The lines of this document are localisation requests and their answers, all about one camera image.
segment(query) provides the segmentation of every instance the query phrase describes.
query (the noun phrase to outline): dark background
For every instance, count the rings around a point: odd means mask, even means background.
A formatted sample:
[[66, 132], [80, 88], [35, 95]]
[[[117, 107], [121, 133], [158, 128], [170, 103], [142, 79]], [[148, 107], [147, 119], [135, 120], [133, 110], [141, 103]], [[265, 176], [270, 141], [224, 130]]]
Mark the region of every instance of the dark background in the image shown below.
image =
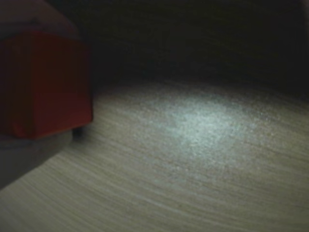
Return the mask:
[[90, 45], [95, 91], [164, 78], [307, 92], [307, 26], [299, 0], [48, 2]]

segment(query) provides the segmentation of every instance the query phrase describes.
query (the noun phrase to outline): red cube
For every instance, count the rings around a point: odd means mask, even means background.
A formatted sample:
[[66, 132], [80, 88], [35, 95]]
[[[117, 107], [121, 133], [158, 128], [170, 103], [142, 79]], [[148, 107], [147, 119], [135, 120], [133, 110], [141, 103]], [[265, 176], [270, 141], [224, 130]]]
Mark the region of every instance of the red cube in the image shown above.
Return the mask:
[[36, 31], [0, 42], [0, 133], [41, 138], [92, 117], [85, 44]]

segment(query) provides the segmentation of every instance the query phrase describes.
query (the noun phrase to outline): red block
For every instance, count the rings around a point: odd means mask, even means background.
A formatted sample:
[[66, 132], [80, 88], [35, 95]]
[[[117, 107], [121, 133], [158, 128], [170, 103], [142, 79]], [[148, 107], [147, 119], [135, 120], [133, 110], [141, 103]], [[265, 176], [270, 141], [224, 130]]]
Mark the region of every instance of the red block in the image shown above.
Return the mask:
[[40, 138], [91, 122], [88, 74], [80, 41], [25, 32], [0, 42], [0, 133]]

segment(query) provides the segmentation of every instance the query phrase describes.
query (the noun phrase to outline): wooden surface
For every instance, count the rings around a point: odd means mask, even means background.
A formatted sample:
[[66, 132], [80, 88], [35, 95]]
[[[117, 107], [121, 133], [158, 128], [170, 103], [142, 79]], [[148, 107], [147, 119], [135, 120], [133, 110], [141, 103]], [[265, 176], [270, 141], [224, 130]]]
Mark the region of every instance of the wooden surface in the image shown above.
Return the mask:
[[[100, 29], [79, 26], [102, 49]], [[94, 52], [95, 121], [0, 192], [1, 232], [308, 231], [303, 87], [153, 66], [111, 77], [102, 57]]]

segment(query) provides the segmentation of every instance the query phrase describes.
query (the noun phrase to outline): dark wall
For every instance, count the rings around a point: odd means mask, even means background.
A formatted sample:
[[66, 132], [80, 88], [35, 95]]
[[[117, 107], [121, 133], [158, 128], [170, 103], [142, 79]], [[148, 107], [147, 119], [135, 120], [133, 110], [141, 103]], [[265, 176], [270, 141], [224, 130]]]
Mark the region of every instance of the dark wall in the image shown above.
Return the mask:
[[81, 29], [94, 70], [106, 78], [142, 73], [285, 85], [307, 78], [299, 0], [48, 2]]

